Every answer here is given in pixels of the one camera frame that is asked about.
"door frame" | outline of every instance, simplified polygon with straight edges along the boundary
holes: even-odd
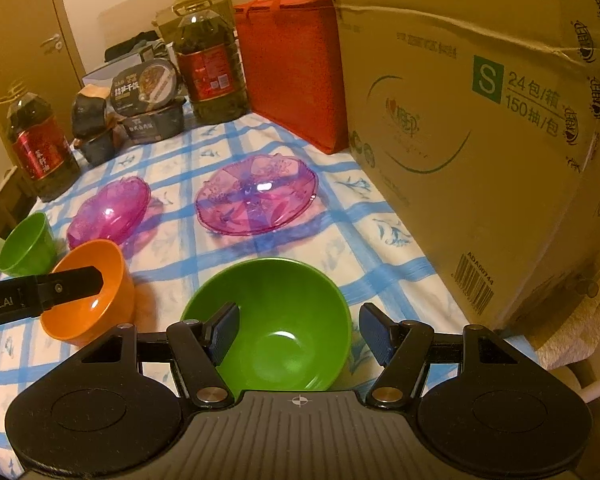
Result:
[[[78,46],[75,43],[74,34],[69,25],[69,17],[67,16],[66,9],[64,8],[63,0],[53,0],[54,7],[56,8],[56,16],[58,17],[58,23],[60,24],[60,33],[64,40],[64,46],[67,49],[71,64],[74,66],[75,76],[82,84],[82,78],[86,74],[84,65],[82,64],[82,58],[78,51]]]

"green square logo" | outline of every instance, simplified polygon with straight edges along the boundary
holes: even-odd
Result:
[[[504,65],[474,56],[474,92],[500,104]]]

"door handle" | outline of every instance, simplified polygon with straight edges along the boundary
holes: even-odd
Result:
[[[55,43],[60,40],[60,33],[56,32],[51,38],[47,38],[45,41],[40,43],[40,47],[43,47],[49,43]]]

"purple plate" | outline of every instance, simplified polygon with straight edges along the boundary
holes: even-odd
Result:
[[[216,171],[196,196],[200,223],[223,235],[256,235],[309,207],[318,177],[293,156],[252,155]]]
[[[66,232],[69,248],[96,238],[124,243],[142,222],[150,198],[149,185],[137,176],[110,182],[78,209]]]

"green bowl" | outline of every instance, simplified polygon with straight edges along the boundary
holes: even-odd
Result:
[[[349,356],[351,314],[323,273],[284,258],[235,264],[198,289],[182,319],[206,321],[227,301],[240,307],[240,330],[218,371],[234,396],[333,384]]]
[[[20,222],[0,251],[0,272],[13,278],[47,274],[54,268],[58,252],[44,213],[33,213]]]

